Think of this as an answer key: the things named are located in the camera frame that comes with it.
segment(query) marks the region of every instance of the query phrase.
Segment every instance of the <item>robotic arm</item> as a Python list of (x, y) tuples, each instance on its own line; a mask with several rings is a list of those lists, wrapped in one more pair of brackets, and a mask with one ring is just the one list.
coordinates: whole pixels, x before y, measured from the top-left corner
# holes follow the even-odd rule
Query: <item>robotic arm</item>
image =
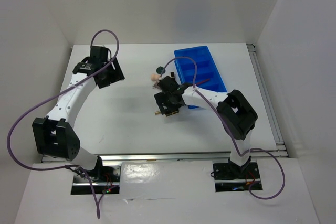
[[(108, 51), (105, 47), (92, 46), (90, 56), (75, 66), (68, 87), (108, 64)], [(81, 107), (94, 88), (98, 86), (101, 89), (119, 80), (124, 80), (124, 75), (115, 59), (103, 72), (65, 93), (44, 118), (35, 118), (33, 132), (38, 153), (64, 158), (87, 170), (91, 177), (99, 178), (104, 169), (102, 160), (80, 146), (73, 126)]]
[[(162, 92), (154, 97), (161, 114), (166, 116), (178, 113), (178, 109), (185, 105), (193, 105), (212, 110), (209, 104), (194, 90), (191, 84), (179, 85), (174, 78), (169, 76), (158, 82)], [(241, 153), (250, 149), (250, 137), (258, 115), (248, 103), (243, 94), (238, 90), (231, 93), (215, 92), (196, 87), (217, 109), (225, 121)], [(239, 156), (234, 144), (231, 146), (229, 163), (232, 172), (241, 173), (250, 163), (251, 156)]]

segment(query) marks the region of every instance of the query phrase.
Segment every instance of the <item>white wall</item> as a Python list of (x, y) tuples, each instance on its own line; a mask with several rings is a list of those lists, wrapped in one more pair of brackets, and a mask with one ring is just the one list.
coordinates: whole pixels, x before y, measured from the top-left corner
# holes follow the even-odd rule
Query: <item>white wall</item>
[[(7, 153), (7, 132), (25, 110), (59, 91), (69, 44), (41, 0), (0, 0), (0, 223), (14, 223), (29, 171)], [(28, 116), (14, 133), (17, 157), (37, 160), (32, 121), (50, 106)]]
[[(66, 38), (101, 28), (123, 43), (256, 42), (276, 0), (45, 0)], [(108, 35), (97, 42), (111, 43)]]
[(336, 0), (278, 0), (257, 43), (282, 134), (322, 224), (336, 218)]

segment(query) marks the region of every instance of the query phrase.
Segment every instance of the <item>red wire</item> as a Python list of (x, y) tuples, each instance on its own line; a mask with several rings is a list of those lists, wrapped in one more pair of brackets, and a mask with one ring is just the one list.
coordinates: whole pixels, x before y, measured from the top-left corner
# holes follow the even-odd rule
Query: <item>red wire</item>
[(107, 176), (107, 174), (104, 174), (105, 177), (106, 177), (106, 186), (105, 186), (105, 190), (107, 189), (107, 185), (109, 184), (109, 177)]

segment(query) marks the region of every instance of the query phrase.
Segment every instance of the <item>white table surface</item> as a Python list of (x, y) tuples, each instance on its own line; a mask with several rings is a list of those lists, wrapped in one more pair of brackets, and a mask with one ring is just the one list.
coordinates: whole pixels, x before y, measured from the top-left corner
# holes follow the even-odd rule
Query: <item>white table surface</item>
[[(230, 151), (230, 139), (211, 111), (182, 108), (168, 118), (158, 110), (150, 75), (174, 58), (174, 50), (207, 45), (228, 91), (240, 90), (258, 114), (252, 147), (275, 150), (275, 140), (245, 44), (120, 45), (117, 57), (124, 81), (89, 95), (75, 131), (81, 146), (96, 154)], [(115, 45), (105, 45), (114, 52)], [(89, 55), (89, 45), (74, 45), (62, 90), (74, 66)], [(176, 72), (172, 62), (166, 73)]]
[[(191, 169), (187, 167), (188, 162), (175, 162), (174, 166), (181, 164), (182, 168), (174, 170), (171, 165), (163, 162), (157, 170), (158, 174), (162, 178), (169, 175), (170, 181), (151, 181), (151, 186), (144, 187), (133, 183), (133, 190), (125, 192), (128, 195), (105, 196), (100, 207), (100, 220), (96, 217), (92, 195), (70, 195), (72, 172), (65, 169), (31, 172), (15, 224), (318, 224), (298, 161), (294, 158), (282, 158), (279, 161), (285, 170), (286, 185), (282, 194), (272, 200), (255, 199), (247, 191), (216, 193), (208, 164), (204, 161), (200, 162), (198, 170), (193, 168), (197, 168), (195, 162), (191, 163)], [(259, 159), (258, 165), (264, 191), (255, 193), (264, 197), (270, 196), (281, 187), (279, 167), (271, 159)], [(55, 164), (34, 166), (51, 167)], [(194, 182), (187, 185), (182, 181), (185, 178)], [(125, 191), (122, 190), (123, 183), (120, 186), (122, 193)], [(168, 187), (168, 190), (162, 192), (164, 187)], [(136, 190), (143, 194), (144, 188), (147, 195), (139, 196), (147, 198), (149, 195), (151, 200), (136, 199)]]

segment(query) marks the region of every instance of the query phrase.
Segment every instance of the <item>blue ice cube tray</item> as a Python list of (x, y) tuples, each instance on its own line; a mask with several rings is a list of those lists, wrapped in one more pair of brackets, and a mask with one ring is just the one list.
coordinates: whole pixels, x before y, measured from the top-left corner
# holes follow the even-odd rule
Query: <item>blue ice cube tray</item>
[[(206, 79), (210, 79), (205, 83), (197, 85), (198, 87), (216, 92), (227, 92), (222, 78), (219, 75), (214, 59), (212, 58), (207, 46), (175, 50), (174, 54), (175, 57), (186, 56), (196, 61), (196, 84)], [(195, 73), (194, 64), (188, 59), (179, 59), (175, 61), (175, 65), (181, 83), (192, 83)], [(188, 107), (189, 109), (197, 108), (196, 106)]]

